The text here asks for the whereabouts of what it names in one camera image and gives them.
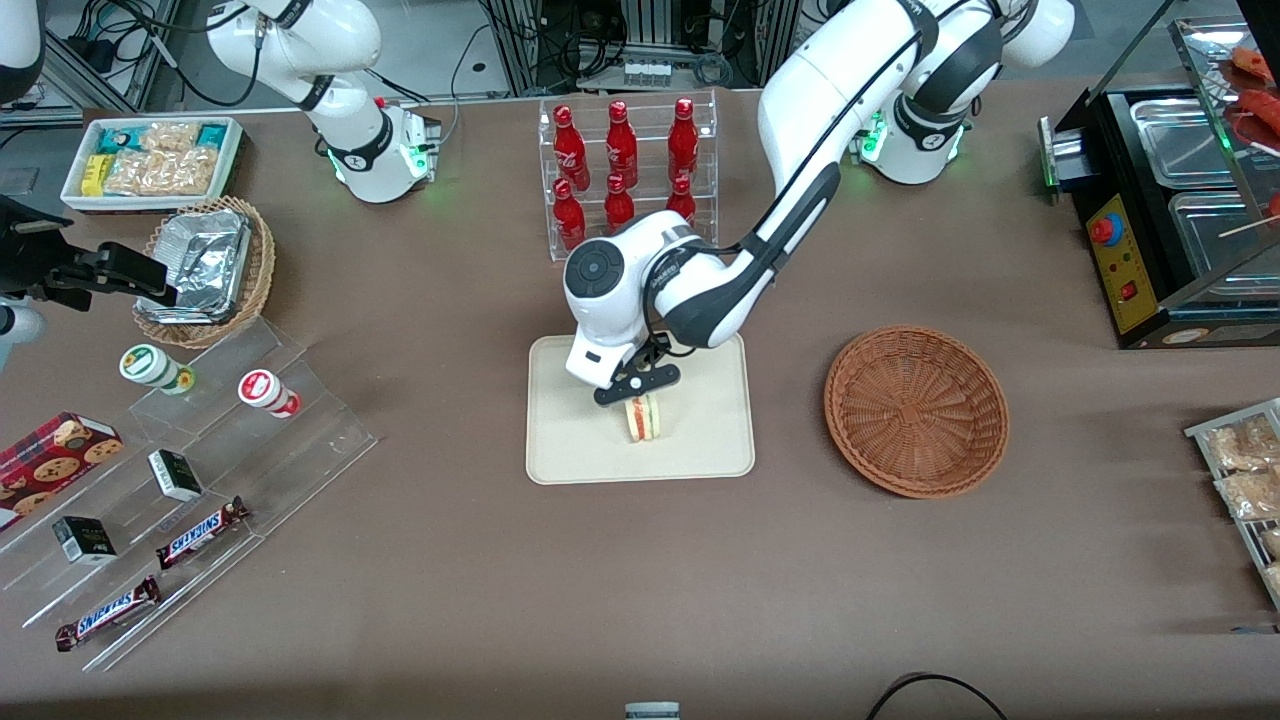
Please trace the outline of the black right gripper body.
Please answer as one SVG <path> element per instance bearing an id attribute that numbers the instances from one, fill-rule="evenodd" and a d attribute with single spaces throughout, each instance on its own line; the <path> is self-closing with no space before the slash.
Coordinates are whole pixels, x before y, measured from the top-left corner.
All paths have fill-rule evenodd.
<path id="1" fill-rule="evenodd" d="M 5 299 L 32 299 L 88 311 L 95 282 L 84 254 L 68 243 L 63 231 L 73 222 L 1 196 L 1 292 Z"/>

